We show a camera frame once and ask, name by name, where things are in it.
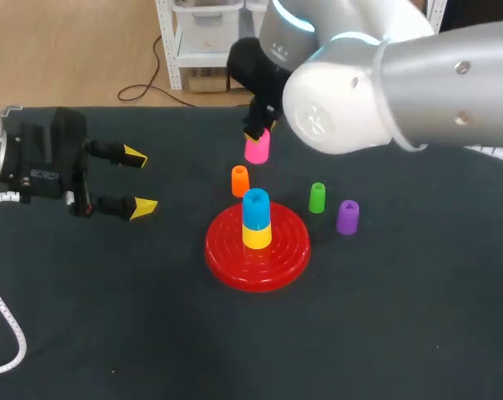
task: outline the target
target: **cardboard box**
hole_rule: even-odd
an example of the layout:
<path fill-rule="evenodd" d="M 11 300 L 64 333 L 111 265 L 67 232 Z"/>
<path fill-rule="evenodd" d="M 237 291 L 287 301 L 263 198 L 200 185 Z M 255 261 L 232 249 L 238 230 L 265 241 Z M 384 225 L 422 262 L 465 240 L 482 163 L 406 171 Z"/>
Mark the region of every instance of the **cardboard box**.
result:
<path fill-rule="evenodd" d="M 192 93 L 221 93 L 229 90 L 225 68 L 190 68 L 186 88 Z"/>

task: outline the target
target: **red base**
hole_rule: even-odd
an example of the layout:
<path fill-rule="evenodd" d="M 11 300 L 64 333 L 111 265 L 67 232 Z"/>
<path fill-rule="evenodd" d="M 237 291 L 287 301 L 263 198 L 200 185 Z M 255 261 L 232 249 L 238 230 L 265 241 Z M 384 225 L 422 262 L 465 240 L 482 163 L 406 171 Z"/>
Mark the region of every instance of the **red base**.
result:
<path fill-rule="evenodd" d="M 242 242 L 242 204 L 227 208 L 207 231 L 204 252 L 213 274 L 232 288 L 269 292 L 295 280 L 310 260 L 310 240 L 301 218 L 271 203 L 272 243 L 252 250 Z"/>

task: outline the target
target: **blue ring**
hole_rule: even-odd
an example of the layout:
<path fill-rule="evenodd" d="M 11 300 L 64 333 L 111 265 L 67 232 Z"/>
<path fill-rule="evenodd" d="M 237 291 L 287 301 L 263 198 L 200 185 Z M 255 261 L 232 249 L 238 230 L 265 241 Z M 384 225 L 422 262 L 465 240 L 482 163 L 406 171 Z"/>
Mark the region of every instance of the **blue ring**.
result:
<path fill-rule="evenodd" d="M 250 189 L 243 200 L 244 226 L 252 231 L 266 229 L 270 222 L 269 196 L 263 189 Z"/>

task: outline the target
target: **floor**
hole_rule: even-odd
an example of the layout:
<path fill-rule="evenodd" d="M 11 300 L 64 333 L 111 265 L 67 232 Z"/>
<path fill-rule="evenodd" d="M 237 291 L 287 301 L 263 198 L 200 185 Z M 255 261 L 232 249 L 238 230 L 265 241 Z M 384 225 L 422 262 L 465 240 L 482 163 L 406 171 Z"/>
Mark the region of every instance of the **floor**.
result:
<path fill-rule="evenodd" d="M 151 78 L 159 34 L 154 0 L 0 0 L 0 109 L 118 106 L 121 88 Z M 162 61 L 154 84 L 168 88 Z M 249 102 L 245 93 L 172 94 L 200 106 Z M 127 105 L 179 104 L 151 91 Z"/>

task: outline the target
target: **storage bin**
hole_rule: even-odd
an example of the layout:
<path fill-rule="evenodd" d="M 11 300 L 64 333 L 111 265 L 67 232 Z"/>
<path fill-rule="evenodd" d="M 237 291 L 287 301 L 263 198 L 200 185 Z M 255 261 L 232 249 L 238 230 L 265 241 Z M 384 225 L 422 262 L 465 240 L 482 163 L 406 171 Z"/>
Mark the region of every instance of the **storage bin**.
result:
<path fill-rule="evenodd" d="M 240 10 L 244 0 L 212 7 L 174 5 L 183 30 L 181 47 L 191 53 L 228 52 L 239 39 Z"/>
<path fill-rule="evenodd" d="M 245 7 L 253 14 L 254 35 L 258 38 L 269 0 L 246 0 Z"/>

